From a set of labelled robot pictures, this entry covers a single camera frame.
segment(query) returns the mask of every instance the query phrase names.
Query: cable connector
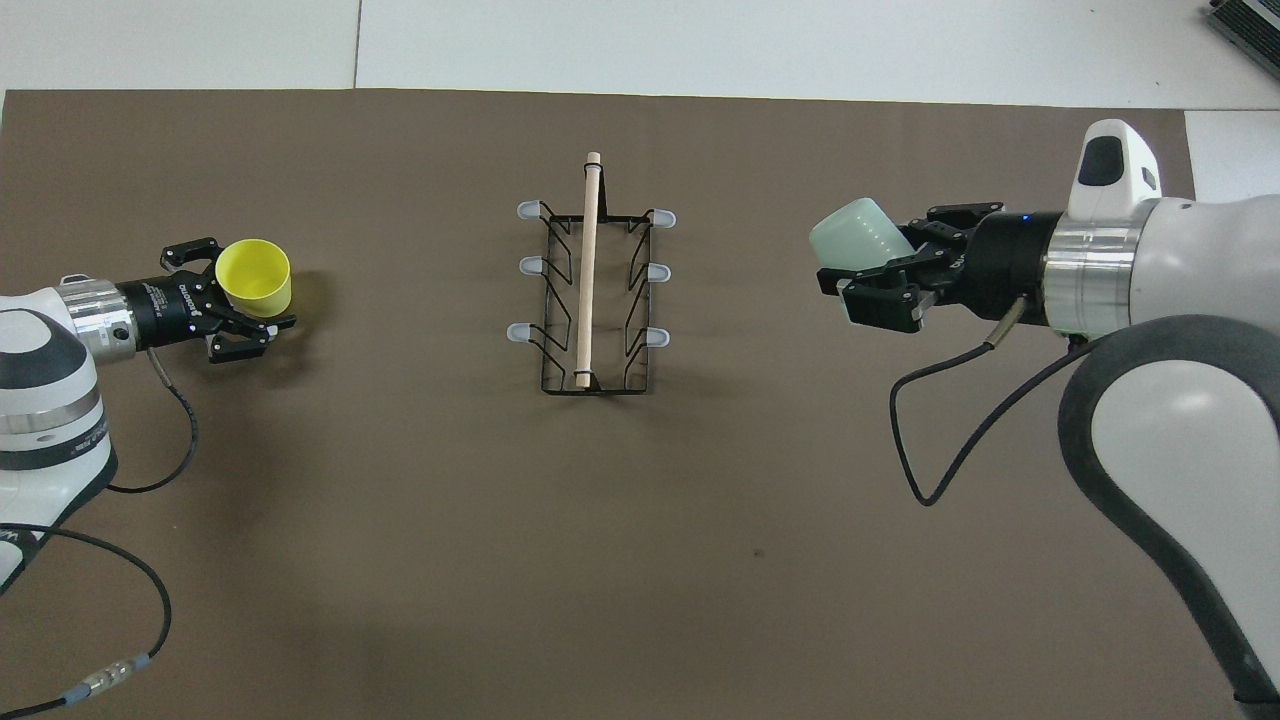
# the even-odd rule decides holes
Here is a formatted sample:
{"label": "cable connector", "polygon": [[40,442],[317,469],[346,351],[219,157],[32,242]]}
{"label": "cable connector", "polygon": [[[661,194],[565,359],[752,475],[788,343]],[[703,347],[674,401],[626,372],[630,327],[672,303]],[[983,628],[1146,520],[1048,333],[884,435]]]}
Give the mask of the cable connector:
{"label": "cable connector", "polygon": [[991,334],[987,336],[987,340],[984,341],[986,345],[989,345],[991,348],[995,350],[997,345],[1004,342],[1005,336],[1009,334],[1009,331],[1014,329],[1014,325],[1018,324],[1018,320],[1023,319],[1024,314],[1027,314],[1027,299],[1019,297],[1018,300],[1014,300],[1012,305],[1009,306],[1009,310],[1005,313],[1005,316],[1001,318],[998,323],[996,323],[996,329],[991,331]]}
{"label": "cable connector", "polygon": [[67,701],[67,705],[76,705],[82,700],[100,696],[115,685],[119,685],[124,680],[128,680],[134,673],[142,670],[150,664],[151,656],[145,652],[137,657],[113,662],[97,673],[84,678],[74,688],[63,693],[63,700]]}

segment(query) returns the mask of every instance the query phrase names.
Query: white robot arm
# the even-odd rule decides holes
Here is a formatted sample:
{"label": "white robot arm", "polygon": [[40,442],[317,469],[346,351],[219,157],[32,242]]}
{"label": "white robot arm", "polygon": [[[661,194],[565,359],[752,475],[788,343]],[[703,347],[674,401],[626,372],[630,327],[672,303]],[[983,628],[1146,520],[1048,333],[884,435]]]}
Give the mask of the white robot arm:
{"label": "white robot arm", "polygon": [[1147,143],[1102,120],[1065,213],[892,228],[865,201],[819,223],[823,292],[900,332],[960,304],[1093,341],[1060,406],[1066,465],[1178,589],[1245,715],[1280,719],[1280,196],[1162,197]]}
{"label": "white robot arm", "polygon": [[[170,275],[119,284],[68,275],[0,297],[0,525],[56,528],[115,475],[95,363],[193,338],[206,341],[211,363],[256,357],[294,324],[236,311],[214,277],[220,251],[202,238],[164,249]],[[197,260],[209,260],[200,273],[178,269]],[[0,527],[0,593],[47,538]]]}

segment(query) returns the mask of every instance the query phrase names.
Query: wooden dowel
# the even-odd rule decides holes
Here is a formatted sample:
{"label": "wooden dowel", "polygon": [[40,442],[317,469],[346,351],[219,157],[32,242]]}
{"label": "wooden dowel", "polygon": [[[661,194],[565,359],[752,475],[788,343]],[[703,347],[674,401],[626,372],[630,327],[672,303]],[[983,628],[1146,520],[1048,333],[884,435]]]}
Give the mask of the wooden dowel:
{"label": "wooden dowel", "polygon": [[591,387],[591,304],[595,295],[595,227],[600,222],[600,154],[586,154],[586,195],[582,199],[582,261],[579,264],[577,373],[580,388]]}

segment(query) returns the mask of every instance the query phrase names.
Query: silver metal ring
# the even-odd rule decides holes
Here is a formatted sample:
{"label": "silver metal ring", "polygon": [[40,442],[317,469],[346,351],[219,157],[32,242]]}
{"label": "silver metal ring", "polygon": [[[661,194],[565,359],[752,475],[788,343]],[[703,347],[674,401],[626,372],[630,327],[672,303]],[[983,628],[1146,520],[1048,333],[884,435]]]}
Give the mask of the silver metal ring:
{"label": "silver metal ring", "polygon": [[61,407],[26,415],[0,415],[0,434],[22,436],[60,428],[87,415],[97,406],[99,397],[97,386],[93,386],[83,397]]}
{"label": "silver metal ring", "polygon": [[1059,220],[1044,254],[1044,316],[1062,334],[1101,337],[1126,328],[1138,240],[1158,200],[1124,220]]}

